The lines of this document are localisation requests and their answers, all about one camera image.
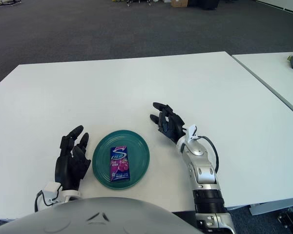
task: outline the green plate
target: green plate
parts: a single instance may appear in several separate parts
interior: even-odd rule
[[[127,146],[130,180],[110,182],[110,149],[116,146]],[[150,153],[145,140],[138,134],[119,130],[104,137],[96,147],[92,168],[96,178],[111,189],[129,188],[143,177],[150,161]]]

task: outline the silver robotic arm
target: silver robotic arm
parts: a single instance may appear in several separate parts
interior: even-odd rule
[[[153,106],[160,111],[160,114],[159,117],[150,115],[151,120],[159,125],[161,133],[176,143],[177,153],[182,156],[187,166],[198,228],[206,233],[227,232],[235,234],[231,215],[224,207],[224,200],[216,176],[218,154],[213,143],[205,136],[198,136],[195,125],[188,129],[183,128],[184,122],[168,105],[155,102]],[[201,138],[206,139],[215,152],[216,169],[208,159],[206,148],[198,142]]]

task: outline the box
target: box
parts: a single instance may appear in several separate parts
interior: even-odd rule
[[[171,0],[170,5],[172,7],[187,7],[188,0]]]

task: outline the purple gum package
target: purple gum package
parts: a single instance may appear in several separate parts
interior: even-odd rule
[[[111,148],[110,181],[129,180],[129,163],[127,147],[118,146]]]

